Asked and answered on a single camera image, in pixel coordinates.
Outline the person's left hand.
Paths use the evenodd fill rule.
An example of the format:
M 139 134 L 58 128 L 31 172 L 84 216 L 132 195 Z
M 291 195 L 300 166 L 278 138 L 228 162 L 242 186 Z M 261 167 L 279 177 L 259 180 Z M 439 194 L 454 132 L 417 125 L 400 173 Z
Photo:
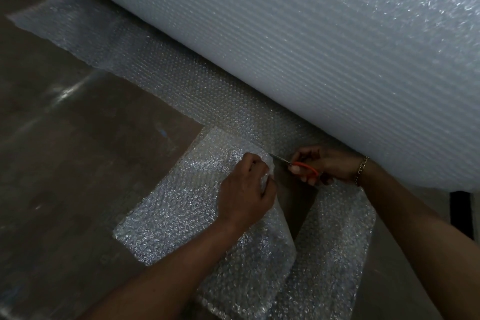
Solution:
M 217 219 L 243 234 L 261 220 L 274 202 L 251 202 L 242 196 L 240 161 L 220 184 Z

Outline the person's right hand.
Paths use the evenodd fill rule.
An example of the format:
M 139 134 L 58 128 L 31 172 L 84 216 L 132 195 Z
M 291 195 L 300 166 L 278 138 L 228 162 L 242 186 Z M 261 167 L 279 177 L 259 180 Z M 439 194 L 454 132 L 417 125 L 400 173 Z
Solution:
M 333 180 L 357 185 L 359 176 L 363 172 L 369 158 L 352 152 L 320 147 L 324 150 L 323 158 L 326 163 L 326 171 L 333 177 Z

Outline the orange handled scissors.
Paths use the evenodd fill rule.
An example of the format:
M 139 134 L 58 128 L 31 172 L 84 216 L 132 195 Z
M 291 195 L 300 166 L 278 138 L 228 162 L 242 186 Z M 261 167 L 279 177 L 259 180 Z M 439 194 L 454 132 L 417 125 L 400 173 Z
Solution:
M 279 161 L 282 165 L 284 165 L 285 167 L 287 168 L 290 168 L 290 167 L 293 167 L 293 166 L 296 166 L 296 167 L 300 167 L 302 169 L 304 169 L 305 171 L 304 172 L 297 172 L 297 173 L 293 173 L 297 176 L 303 176 L 305 177 L 306 179 L 315 179 L 317 180 L 320 176 L 319 172 L 314 168 L 312 167 L 311 165 L 308 165 L 304 162 L 301 162 L 301 161 L 288 161 L 287 159 L 284 159 L 278 155 L 275 155 L 273 153 L 269 153 L 269 155 Z

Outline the person's right forearm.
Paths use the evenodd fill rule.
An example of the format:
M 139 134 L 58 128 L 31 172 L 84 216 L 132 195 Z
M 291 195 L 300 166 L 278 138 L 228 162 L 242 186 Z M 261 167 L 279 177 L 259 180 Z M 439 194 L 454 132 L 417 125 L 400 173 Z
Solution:
M 480 246 L 375 162 L 358 183 L 443 319 L 480 320 Z

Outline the large bubble wrap roll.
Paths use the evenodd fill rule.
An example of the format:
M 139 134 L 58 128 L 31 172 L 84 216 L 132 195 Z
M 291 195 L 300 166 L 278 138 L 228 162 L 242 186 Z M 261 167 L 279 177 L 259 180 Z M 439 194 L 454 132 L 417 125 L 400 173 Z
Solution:
M 480 191 L 480 0 L 111 0 L 402 181 Z

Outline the clear bubble wrap sheet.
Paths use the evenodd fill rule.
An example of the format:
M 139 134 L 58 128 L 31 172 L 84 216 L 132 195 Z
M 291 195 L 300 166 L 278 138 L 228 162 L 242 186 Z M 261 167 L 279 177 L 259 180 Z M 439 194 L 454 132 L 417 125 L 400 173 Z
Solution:
M 93 68 L 132 82 L 203 125 L 192 148 L 113 229 L 154 264 L 217 216 L 220 182 L 246 152 L 281 179 L 320 129 L 109 0 L 45 0 L 7 15 Z M 222 320 L 351 320 L 375 212 L 361 189 L 324 186 L 296 238 L 278 201 L 201 284 L 196 299 Z

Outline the person's left forearm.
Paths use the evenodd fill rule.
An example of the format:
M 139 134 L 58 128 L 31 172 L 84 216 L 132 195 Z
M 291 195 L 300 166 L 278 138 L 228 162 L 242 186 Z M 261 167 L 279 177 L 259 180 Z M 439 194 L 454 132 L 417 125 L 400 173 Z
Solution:
M 202 281 L 259 215 L 221 215 L 193 239 L 130 279 L 77 320 L 175 320 Z

